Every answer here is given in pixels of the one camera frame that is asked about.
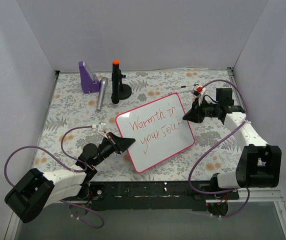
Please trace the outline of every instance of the wire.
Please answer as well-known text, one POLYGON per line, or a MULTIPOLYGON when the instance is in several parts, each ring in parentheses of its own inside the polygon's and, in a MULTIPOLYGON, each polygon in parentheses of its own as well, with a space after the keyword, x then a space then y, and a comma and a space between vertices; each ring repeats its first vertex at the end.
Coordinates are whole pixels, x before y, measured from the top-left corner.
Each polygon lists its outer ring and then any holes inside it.
POLYGON ((98 217, 102 220, 102 224, 101 224, 101 225, 94 225, 93 223, 90 223, 89 221, 85 220, 84 218, 79 217, 79 216, 74 216, 74 215, 72 214, 72 216, 73 216, 74 218, 76 218, 77 220, 81 220, 82 222, 86 223, 87 225, 89 225, 90 227, 92 227, 92 228, 94 228, 94 229, 100 229, 100 228, 102 228, 102 227, 104 226, 104 224, 105 224, 104 218, 103 218, 103 216, 102 216, 100 213, 98 213, 97 211, 94 211, 94 210, 92 210, 92 209, 90 209, 90 208, 88 208, 88 207, 80 206, 80 205, 77 205, 77 204, 75 204, 75 203, 71 203, 71 202, 68 202, 68 201, 65 201, 65 200, 61 200, 61 202, 62 202, 62 203, 65 203, 65 204, 67 204, 67 205, 71 205, 71 206, 74 206, 74 207, 77 207, 77 208, 80 208, 80 209, 87 210, 87 211, 89 211, 89 212, 95 214, 96 216, 98 216, 98 217))
POLYGON ((247 205, 247 203, 248 203, 248 201, 250 199, 250 190, 248 188, 246 188, 246 190, 247 190, 247 198, 246 198, 245 202, 243 203, 243 205, 238 210, 236 210, 236 211, 234 211, 234 212, 232 212, 230 214, 227 214, 225 216, 221 216, 221 218, 232 217, 232 216, 234 216, 235 214, 238 214, 239 212, 241 212, 244 209, 244 207, 247 205))
POLYGON ((88 197, 87 197, 87 202, 84 204, 85 206, 87 206, 90 202, 91 202, 91 200, 90 200, 90 197, 92 196, 92 192, 89 192, 88 193, 88 197))
MULTIPOLYGON (((208 83, 206 83, 205 85, 202 86, 202 88, 205 88, 206 86, 212 84, 212 83, 215 83, 215 82, 224 82, 224 83, 227 83, 227 84, 230 84, 231 86, 233 86, 235 88, 235 90, 239 93, 239 96, 246 108, 246 103, 240 93, 240 91, 238 90, 237 86, 234 85, 233 83, 227 81, 227 80, 223 80, 223 79, 217 79, 217 80, 213 80, 213 81, 210 81, 208 83)), ((214 144, 209 150, 207 150, 197 161, 196 163, 193 165, 189 175, 188 175, 188 183, 190 185, 190 187, 197 193, 200 193, 200 194, 225 194, 225 193, 230 193, 230 192, 233 192, 235 191, 236 189, 235 188, 232 188, 232 189, 227 189, 227 190, 221 190, 221 191, 202 191, 202 190, 199 190, 197 188, 195 188, 192 184, 192 174, 195 170, 195 168, 199 165, 199 163, 210 153, 212 152, 213 149, 215 149, 217 146, 219 146, 221 143, 223 143, 226 139, 228 139, 229 137, 231 137, 232 135, 234 135, 240 128, 243 127, 243 125, 246 123, 245 121, 248 120, 248 116, 246 115, 244 121, 237 127, 235 128, 231 133, 229 133, 227 136, 225 136, 224 138, 222 138, 220 141, 218 141, 216 144, 214 144)))
POLYGON ((107 139, 108 139, 108 136, 106 135, 105 132, 98 131, 97 133, 100 134, 100 135, 102 135, 104 138, 107 138, 107 139))
POLYGON ((183 86, 177 86, 177 87, 174 87, 174 89, 184 89, 184 88, 188 88, 188 87, 195 87, 196 85, 198 85, 197 83, 193 84, 193 85, 189 85, 189 86, 186 86, 186 85, 183 85, 183 86))
POLYGON ((228 202, 228 200, 229 200, 229 194, 227 193, 226 194, 226 200, 225 200, 225 202, 223 204, 226 204, 228 202))
POLYGON ((247 203, 248 203, 248 201, 249 201, 249 199, 250 199, 250 190, 248 189, 248 188, 246 188, 246 190, 247 190, 247 198, 246 198, 246 200, 245 200, 245 202, 243 203, 243 205, 238 209, 238 210, 236 210, 236 211, 234 211, 234 212, 232 212, 232 213, 229 213, 229 214, 227 214, 227 215, 221 215, 221 216, 217 216, 217 215, 208 215, 208 214, 206 214, 206 213, 202 213, 202 212, 195 212, 195 211, 188 211, 188 213, 191 213, 191 214, 197 214, 197 215, 201 215, 201 216, 210 216, 210 217, 217 217, 217 218, 228 218, 228 217, 232 217, 232 216, 234 216, 235 214, 238 214, 239 212, 241 212, 243 209, 244 209, 244 207, 247 205, 247 203))
POLYGON ((211 99, 211 101, 212 101, 213 103, 215 103, 215 104, 218 103, 218 101, 215 101, 212 97, 210 97, 210 96, 207 95, 207 94, 204 95, 204 98, 205 98, 205 97, 209 97, 209 99, 211 99))
POLYGON ((187 93, 187 92, 191 92, 191 90, 175 92, 175 94, 183 94, 183 93, 187 93))
MULTIPOLYGON (((225 197, 225 195, 223 195, 223 197, 222 197, 221 201, 219 201, 219 202, 216 202, 215 204, 218 204, 218 205, 220 205, 220 204, 223 202, 223 200, 224 200, 224 197, 225 197)), ((229 194, 227 193, 227 194, 226 194, 226 201, 225 201, 223 204, 225 204, 225 203, 228 201, 228 198, 229 198, 229 194)))
POLYGON ((5 176, 5 179, 8 182, 8 184, 10 184, 12 187, 14 187, 15 185, 10 181, 10 179, 8 177, 8 164, 9 164, 10 159, 13 157, 13 155, 16 154, 17 152, 23 150, 23 149, 39 149, 39 150, 42 150, 42 151, 46 152, 48 155, 50 155, 50 157, 52 157, 55 161, 57 161, 57 163, 60 164, 62 167, 64 167, 65 169, 67 169, 69 171, 73 171, 75 173, 83 173, 83 172, 85 172, 88 169, 88 166, 83 161, 81 161, 79 159, 75 159, 75 160, 77 160, 78 162, 84 164, 85 168, 83 170, 74 170, 74 169, 66 166, 57 157, 55 157, 52 153, 50 153, 48 150, 44 149, 43 147, 32 146, 32 145, 31 146, 23 146, 23 147, 20 147, 20 148, 16 149, 14 152, 12 152, 11 155, 7 158, 7 160, 5 162, 5 165, 4 165, 4 176, 5 176))
POLYGON ((70 159, 73 159, 73 160, 82 162, 81 160, 77 159, 76 157, 69 155, 69 154, 64 150, 64 148, 63 148, 63 142, 64 142, 65 137, 66 137, 70 132, 72 132, 72 131, 74 131, 74 130, 77 130, 77 129, 89 129, 89 128, 92 128, 92 125, 90 125, 90 126, 77 126, 77 127, 73 127, 73 128, 71 128, 70 130, 68 130, 68 131, 63 135, 62 140, 61 140, 61 150, 62 150, 62 152, 63 152, 67 157, 69 157, 70 159))

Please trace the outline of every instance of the purple block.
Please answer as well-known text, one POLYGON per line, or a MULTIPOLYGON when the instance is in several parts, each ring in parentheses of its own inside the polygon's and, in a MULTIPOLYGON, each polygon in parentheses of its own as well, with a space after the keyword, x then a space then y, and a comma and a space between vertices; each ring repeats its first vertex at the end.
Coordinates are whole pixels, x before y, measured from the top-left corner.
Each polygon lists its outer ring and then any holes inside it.
POLYGON ((100 81, 95 73, 92 73, 85 61, 78 62, 79 73, 81 76, 81 86, 83 93, 92 94, 100 91, 100 81))

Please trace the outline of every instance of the gray wall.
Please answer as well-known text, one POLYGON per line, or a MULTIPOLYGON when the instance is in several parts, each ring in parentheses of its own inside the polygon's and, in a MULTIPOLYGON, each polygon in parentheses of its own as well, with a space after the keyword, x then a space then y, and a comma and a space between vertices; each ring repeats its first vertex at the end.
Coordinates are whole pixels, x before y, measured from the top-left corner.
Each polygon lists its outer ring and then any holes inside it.
POLYGON ((16 0, 55 70, 235 65, 268 0, 16 0))
POLYGON ((236 63, 235 77, 257 131, 282 150, 286 207, 286 1, 269 0, 236 63))
MULTIPOLYGON (((36 144, 53 84, 53 69, 19 6, 0 0, 0 240, 12 212, 4 203, 11 189, 4 163, 15 149, 36 144)), ((14 183, 31 167, 32 155, 26 150, 10 163, 14 183)))

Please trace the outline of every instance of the silver microphone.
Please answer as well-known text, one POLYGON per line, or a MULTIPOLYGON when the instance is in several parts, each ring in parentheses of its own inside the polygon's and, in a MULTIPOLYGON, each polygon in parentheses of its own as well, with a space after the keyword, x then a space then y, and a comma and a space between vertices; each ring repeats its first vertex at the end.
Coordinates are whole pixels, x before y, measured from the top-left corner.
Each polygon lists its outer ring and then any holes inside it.
POLYGON ((101 87, 99 89, 96 109, 98 111, 101 111, 102 105, 103 105, 103 100, 104 100, 105 89, 107 89, 107 86, 108 86, 108 78, 102 77, 101 81, 99 81, 99 82, 101 84, 101 87))

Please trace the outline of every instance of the floral surface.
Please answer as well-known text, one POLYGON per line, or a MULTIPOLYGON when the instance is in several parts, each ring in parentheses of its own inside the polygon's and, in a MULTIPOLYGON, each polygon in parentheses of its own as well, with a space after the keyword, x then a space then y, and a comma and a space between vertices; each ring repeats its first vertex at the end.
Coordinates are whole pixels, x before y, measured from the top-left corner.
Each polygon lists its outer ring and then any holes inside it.
MULTIPOLYGON (((111 73, 97 73, 99 79, 111 79, 111 73)), ((81 89, 80 74, 61 73, 57 80, 40 146, 58 157, 66 165, 74 161, 61 152, 63 134, 71 128, 107 123, 106 130, 120 135, 115 124, 115 116, 171 93, 179 93, 185 111, 191 108, 194 100, 193 87, 180 88, 193 84, 204 85, 215 80, 229 80, 227 71, 151 71, 127 72, 123 80, 132 88, 132 96, 115 105, 111 102, 112 84, 107 86, 101 112, 96 111, 99 93, 84 94, 81 89)), ((214 83, 207 87, 207 94, 215 99, 216 88, 229 87, 227 83, 214 83)), ((212 145, 230 131, 218 119, 205 118, 203 123, 191 123, 195 134, 195 146, 143 172, 136 173, 127 153, 113 154, 96 169, 93 181, 184 181, 197 159, 212 145)), ((79 129, 64 139, 64 149, 78 157, 88 143, 100 144, 102 136, 92 129, 79 129)), ((241 155, 236 140, 231 137, 213 150, 197 166, 192 178, 209 180, 214 173, 234 170, 241 155)), ((45 152, 37 151, 34 166, 40 171, 53 171, 62 167, 45 152)))

